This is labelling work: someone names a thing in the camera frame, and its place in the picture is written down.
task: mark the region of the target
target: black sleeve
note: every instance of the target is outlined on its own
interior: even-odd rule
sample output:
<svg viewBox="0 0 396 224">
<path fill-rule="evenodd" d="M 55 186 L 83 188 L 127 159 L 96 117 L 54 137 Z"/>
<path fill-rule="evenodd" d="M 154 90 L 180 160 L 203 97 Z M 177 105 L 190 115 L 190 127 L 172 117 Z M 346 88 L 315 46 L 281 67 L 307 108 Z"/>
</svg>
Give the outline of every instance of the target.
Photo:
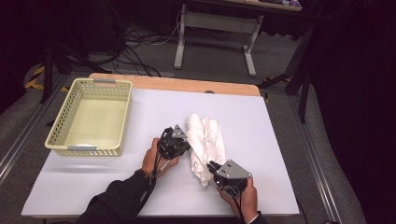
<svg viewBox="0 0 396 224">
<path fill-rule="evenodd" d="M 149 180 L 140 171 L 124 181 L 113 181 L 106 192 L 93 197 L 75 224 L 129 223 L 139 213 L 140 199 L 149 190 Z"/>
<path fill-rule="evenodd" d="M 268 224 L 267 221 L 265 221 L 264 217 L 262 216 L 262 212 L 259 211 L 259 215 L 252 221 L 250 224 Z"/>
</svg>

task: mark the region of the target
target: white tabletop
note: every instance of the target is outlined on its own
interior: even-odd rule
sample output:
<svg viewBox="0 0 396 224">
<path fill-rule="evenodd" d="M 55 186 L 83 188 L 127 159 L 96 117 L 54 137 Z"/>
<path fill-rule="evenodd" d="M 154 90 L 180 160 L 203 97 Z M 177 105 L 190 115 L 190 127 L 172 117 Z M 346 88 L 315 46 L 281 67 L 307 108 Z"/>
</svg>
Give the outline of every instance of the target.
<svg viewBox="0 0 396 224">
<path fill-rule="evenodd" d="M 90 199 L 111 181 L 139 169 L 152 138 L 197 113 L 219 123 L 226 156 L 253 173 L 259 210 L 265 215 L 298 214 L 285 163 L 262 97 L 184 91 L 133 90 L 123 154 L 118 158 L 61 157 L 51 151 L 21 214 L 29 217 L 79 216 Z M 212 182 L 202 188 L 193 175 L 190 153 L 157 181 L 139 216 L 231 216 Z"/>
</svg>

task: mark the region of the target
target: wooden table edge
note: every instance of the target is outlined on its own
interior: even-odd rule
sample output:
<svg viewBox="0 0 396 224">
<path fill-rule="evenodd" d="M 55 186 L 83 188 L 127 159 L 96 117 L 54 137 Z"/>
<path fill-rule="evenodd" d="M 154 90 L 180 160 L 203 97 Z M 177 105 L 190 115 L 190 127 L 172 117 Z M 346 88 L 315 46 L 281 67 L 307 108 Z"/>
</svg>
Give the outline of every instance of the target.
<svg viewBox="0 0 396 224">
<path fill-rule="evenodd" d="M 92 73 L 90 78 L 129 80 L 133 88 L 145 90 L 162 91 L 191 91 L 206 92 L 213 91 L 217 94 L 261 96 L 259 88 L 255 85 L 214 82 L 191 79 L 180 79 L 170 77 L 142 77 L 139 75 L 113 75 Z"/>
</svg>

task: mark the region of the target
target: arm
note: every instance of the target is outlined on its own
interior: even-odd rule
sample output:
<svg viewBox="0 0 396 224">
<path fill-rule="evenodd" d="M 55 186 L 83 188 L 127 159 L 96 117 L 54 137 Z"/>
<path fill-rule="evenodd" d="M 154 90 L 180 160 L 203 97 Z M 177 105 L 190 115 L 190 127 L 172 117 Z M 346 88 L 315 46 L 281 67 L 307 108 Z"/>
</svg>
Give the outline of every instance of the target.
<svg viewBox="0 0 396 224">
<path fill-rule="evenodd" d="M 75 224 L 116 224 L 134 220 L 142 208 L 142 196 L 149 190 L 149 176 L 154 169 L 157 144 L 159 139 L 152 141 L 151 148 L 146 152 L 142 169 L 123 181 L 113 181 L 104 193 L 93 197 L 87 210 L 78 218 Z M 160 158 L 159 169 L 167 162 Z M 160 177 L 168 169 L 178 163 L 178 158 L 168 162 L 166 168 L 157 176 Z"/>
<path fill-rule="evenodd" d="M 233 213 L 240 218 L 238 208 L 233 199 L 227 196 L 227 194 L 225 194 L 223 191 L 221 191 L 220 187 L 217 187 L 217 190 L 219 192 L 219 196 L 231 206 L 231 208 L 233 209 Z M 262 213 L 257 211 L 257 190 L 253 185 L 253 178 L 247 179 L 247 187 L 242 192 L 241 197 L 238 198 L 237 201 L 239 202 L 239 204 L 241 204 L 242 214 L 244 216 L 243 221 L 245 223 L 265 223 L 264 219 L 262 218 Z"/>
</svg>

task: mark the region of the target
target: table leg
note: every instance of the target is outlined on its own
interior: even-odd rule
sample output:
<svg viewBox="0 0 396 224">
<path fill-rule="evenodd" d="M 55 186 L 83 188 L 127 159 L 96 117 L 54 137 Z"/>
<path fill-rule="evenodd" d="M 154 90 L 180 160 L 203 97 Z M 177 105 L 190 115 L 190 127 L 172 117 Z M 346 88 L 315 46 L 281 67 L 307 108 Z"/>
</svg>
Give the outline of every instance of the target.
<svg viewBox="0 0 396 224">
<path fill-rule="evenodd" d="M 175 68 L 176 69 L 181 68 L 181 63 L 183 61 L 185 27 L 186 27 L 186 5 L 183 5 L 183 7 L 181 8 L 180 34 L 179 34 L 179 38 L 178 38 L 177 52 L 176 52 L 176 58 L 175 58 Z"/>
<path fill-rule="evenodd" d="M 247 61 L 247 70 L 248 74 L 251 77 L 256 76 L 256 70 L 254 69 L 254 64 L 250 52 L 253 49 L 254 42 L 256 41 L 256 37 L 259 34 L 260 26 L 262 25 L 262 18 L 263 16 L 259 16 L 259 18 L 257 19 L 257 23 L 254 26 L 253 33 L 251 34 L 250 43 L 248 44 L 248 46 L 244 46 L 245 60 Z"/>
</svg>

